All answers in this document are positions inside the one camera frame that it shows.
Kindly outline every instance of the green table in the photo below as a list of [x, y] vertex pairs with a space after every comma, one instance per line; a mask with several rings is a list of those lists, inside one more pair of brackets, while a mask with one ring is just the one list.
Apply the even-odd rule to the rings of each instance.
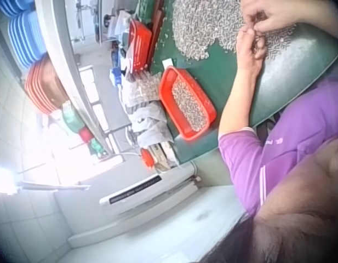
[[[217, 44], [201, 61], [187, 61], [176, 49], [172, 38], [172, 3], [165, 0], [166, 19], [157, 42], [151, 72], [163, 72], [162, 60], [172, 58], [174, 65], [186, 68], [198, 81], [217, 110], [217, 120], [200, 139], [187, 142], [171, 120], [169, 128], [175, 138], [174, 149], [181, 163], [192, 160], [217, 147], [217, 127], [230, 94], [237, 70], [236, 55], [225, 53]], [[309, 25], [298, 25], [290, 47], [275, 60], [265, 62], [251, 109], [250, 124], [258, 125], [303, 93], [328, 68], [338, 61], [338, 41]]]

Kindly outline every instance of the blue container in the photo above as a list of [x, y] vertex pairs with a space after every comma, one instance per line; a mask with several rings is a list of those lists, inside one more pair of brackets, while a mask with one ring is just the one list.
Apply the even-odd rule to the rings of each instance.
[[16, 57], [25, 68], [47, 52], [36, 11], [25, 11], [12, 18], [8, 24], [8, 35]]
[[13, 18], [24, 10], [28, 10], [34, 0], [0, 0], [0, 10], [9, 18]]
[[115, 86], [120, 84], [121, 85], [121, 70], [120, 67], [115, 67], [111, 70], [111, 73], [114, 76], [114, 84]]

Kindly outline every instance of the red container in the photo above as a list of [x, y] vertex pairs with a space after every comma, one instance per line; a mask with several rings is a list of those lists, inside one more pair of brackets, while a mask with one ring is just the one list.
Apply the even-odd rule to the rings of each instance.
[[143, 70], [147, 64], [152, 31], [140, 21], [131, 19], [129, 31], [129, 45], [134, 45], [133, 58], [130, 61], [131, 72]]
[[[180, 77], [182, 81], [187, 83], [187, 86], [193, 96], [196, 98], [202, 111], [207, 119], [207, 124], [200, 131], [194, 131], [187, 121], [184, 114], [179, 109], [172, 93], [175, 80]], [[159, 96], [166, 111], [170, 115], [171, 119], [175, 123], [175, 126], [179, 130], [181, 136], [187, 140], [192, 141], [200, 137], [204, 132], [209, 129], [210, 124], [216, 118], [216, 110], [209, 98], [206, 96], [199, 84], [194, 78], [184, 69], [168, 66], [164, 72], [162, 80], [159, 86]]]

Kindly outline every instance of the pile of metal parts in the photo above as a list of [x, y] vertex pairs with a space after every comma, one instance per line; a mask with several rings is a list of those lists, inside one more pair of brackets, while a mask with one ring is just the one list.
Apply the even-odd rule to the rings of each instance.
[[192, 130], [198, 132], [203, 129], [207, 124], [207, 118], [197, 100], [188, 89], [186, 82], [178, 77], [174, 82], [172, 92], [174, 100], [186, 117]]
[[[176, 47], [188, 59], [206, 59], [216, 40], [235, 52], [237, 34], [245, 24], [239, 0], [175, 0], [173, 37]], [[274, 59], [290, 42], [295, 26], [265, 34], [267, 58]]]

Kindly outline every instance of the stacked red trays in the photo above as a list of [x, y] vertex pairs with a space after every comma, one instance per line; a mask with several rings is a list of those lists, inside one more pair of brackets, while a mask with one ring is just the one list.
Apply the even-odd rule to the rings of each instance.
[[140, 21], [131, 19], [129, 45], [133, 41], [133, 57], [130, 58], [131, 72], [143, 70], [147, 64], [152, 31]]

